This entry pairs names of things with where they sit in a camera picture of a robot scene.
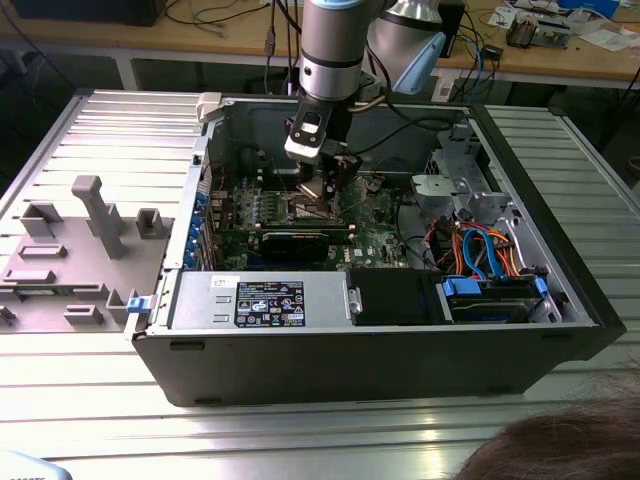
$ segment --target workbench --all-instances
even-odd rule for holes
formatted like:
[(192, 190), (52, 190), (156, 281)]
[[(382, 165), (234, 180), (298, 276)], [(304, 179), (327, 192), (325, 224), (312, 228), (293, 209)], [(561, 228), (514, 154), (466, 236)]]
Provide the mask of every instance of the workbench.
[[(86, 217), (70, 193), (79, 174), (100, 175), (105, 200), (117, 202), (123, 216), (144, 206), (175, 218), (189, 146), (201, 130), (197, 99), (74, 96), (0, 199), (0, 269), (24, 233), (18, 217), (30, 201)], [(5, 329), (0, 448), (54, 461), (75, 480), (141, 471), (158, 480), (184, 472), (227, 480), (431, 480), (447, 478), (506, 424), (597, 395), (598, 375), (640, 358), (640, 205), (566, 117), (536, 108), (487, 110), (628, 329), (600, 354), (561, 364), (523, 395), (179, 408), (122, 333)]]
[[(194, 9), (224, 5), (222, 0), (193, 0)], [(609, 52), (580, 38), (572, 38), (567, 49), (533, 47), (528, 50), (508, 47), (505, 29), (490, 27), (487, 9), (500, 5), (499, 0), (469, 0), (469, 12), (487, 43), (504, 49), (496, 80), (603, 88), (626, 88), (637, 69), (638, 56), (631, 49)], [(257, 0), (242, 0), (220, 10), (231, 15), (258, 6)], [(191, 20), (188, 2), (178, 3), (172, 15)], [(226, 23), (223, 36), (203, 31), (193, 25), (181, 25), (161, 16), (153, 27), (23, 20), (18, 26), (45, 52), (105, 56), (114, 59), (125, 90), (139, 90), (133, 60), (155, 59), (202, 63), (264, 65), (264, 42), (269, 25), (269, 9), (244, 15)], [(616, 21), (640, 21), (640, 14), (620, 10)], [(287, 64), (285, 20), (277, 12), (277, 48), (272, 65)], [(0, 49), (23, 51), (28, 45), (11, 25), (0, 18)], [(466, 77), (473, 68), (473, 58), (458, 41), (450, 58), (441, 58), (433, 72), (439, 78), (433, 100), (446, 100), (457, 78)]]

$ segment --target green circuit board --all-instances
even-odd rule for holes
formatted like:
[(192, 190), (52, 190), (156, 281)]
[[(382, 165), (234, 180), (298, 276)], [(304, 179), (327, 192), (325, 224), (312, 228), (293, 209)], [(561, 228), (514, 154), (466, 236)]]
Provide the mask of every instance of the green circuit board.
[[(393, 223), (394, 189), (371, 188), (358, 177), (333, 199), (332, 212), (315, 209), (297, 191), (264, 191), (255, 182), (242, 180), (227, 192), (216, 218), (221, 238), (222, 269), (320, 270), (350, 268), (405, 268), (406, 253)], [(278, 265), (260, 256), (262, 235), (270, 231), (320, 232), (329, 236), (329, 252), (323, 262)]]

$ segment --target metal bracket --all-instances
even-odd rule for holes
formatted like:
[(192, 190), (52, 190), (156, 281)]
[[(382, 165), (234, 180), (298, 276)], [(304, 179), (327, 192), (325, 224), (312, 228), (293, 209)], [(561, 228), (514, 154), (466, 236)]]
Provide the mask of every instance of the metal bracket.
[(506, 193), (474, 193), (469, 198), (469, 210), (481, 225), (494, 225), (511, 201)]
[(210, 122), (215, 116), (216, 110), (220, 108), (222, 94), (220, 92), (205, 92), (198, 97), (196, 104), (196, 115), (199, 122)]

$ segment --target metal frame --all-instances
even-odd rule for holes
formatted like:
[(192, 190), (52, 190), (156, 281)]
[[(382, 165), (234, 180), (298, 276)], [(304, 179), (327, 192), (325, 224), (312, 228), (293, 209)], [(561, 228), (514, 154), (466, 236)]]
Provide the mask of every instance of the metal frame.
[[(38, 42), (38, 47), (46, 52), (61, 53), (66, 55), (87, 55), (112, 58), (118, 68), (122, 87), (125, 90), (140, 90), (140, 83), (135, 72), (133, 61), (144, 60), (168, 60), (199, 63), (229, 63), (239, 65), (264, 65), (264, 57), (261, 55), (245, 55), (235, 53), (214, 53), (214, 52), (184, 52), (177, 50), (163, 49), (142, 49), (142, 48), (117, 48), (117, 47), (96, 47), (91, 45), (70, 45), (62, 43)], [(18, 40), (0, 40), (0, 49), (11, 51), (25, 50), (24, 42)], [(271, 65), (277, 67), (287, 66), (287, 57), (274, 56), (271, 58)], [(468, 68), (436, 67), (431, 76), (437, 77), (438, 82), (434, 90), (432, 101), (443, 102), (449, 99), (449, 94), (453, 82), (458, 78), (466, 78), (469, 74)], [(477, 76), (477, 70), (471, 69), (470, 78)], [(627, 88), (628, 80), (613, 80), (606, 78), (577, 77), (562, 75), (543, 75), (535, 73), (518, 72), (496, 72), (495, 79), (506, 82), (526, 82), (550, 85), (569, 85), (580, 87), (600, 87), (600, 88)]]
[(627, 184), (620, 178), (616, 171), (609, 165), (609, 163), (598, 153), (598, 151), (589, 143), (589, 140), (582, 134), (582, 132), (576, 127), (576, 125), (569, 119), (569, 117), (560, 117), (560, 121), (567, 131), (575, 137), (576, 143), (580, 146), (582, 151), (587, 157), (593, 160), (596, 168), (600, 171), (603, 177), (607, 178), (609, 184), (620, 195), (629, 208), (640, 217), (640, 197), (634, 195), (627, 187)]
[[(640, 304), (634, 298), (625, 301)], [(194, 466), (228, 480), (449, 478), (507, 424), (594, 396), (603, 372), (631, 373), (636, 311), (615, 344), (559, 365), (523, 395), (236, 408), (170, 405), (121, 333), (0, 335), (0, 446), (48, 459), (75, 480), (135, 469), (169, 480)]]

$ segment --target motherboard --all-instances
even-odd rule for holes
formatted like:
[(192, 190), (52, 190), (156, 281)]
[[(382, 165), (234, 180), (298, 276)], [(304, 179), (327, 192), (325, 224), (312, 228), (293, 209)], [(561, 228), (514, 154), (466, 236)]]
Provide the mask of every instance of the motherboard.
[(284, 180), (266, 187), (245, 177), (212, 193), (206, 249), (216, 270), (408, 267), (394, 226), (399, 191), (383, 178), (356, 177), (325, 208)]

